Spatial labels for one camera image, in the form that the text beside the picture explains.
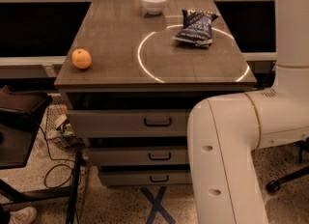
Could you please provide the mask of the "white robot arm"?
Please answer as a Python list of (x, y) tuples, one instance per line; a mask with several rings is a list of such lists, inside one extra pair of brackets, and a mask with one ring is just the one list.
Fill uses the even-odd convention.
[(309, 0), (275, 0), (275, 14), (273, 85), (204, 99), (189, 115), (199, 224), (268, 224), (252, 153), (309, 133)]

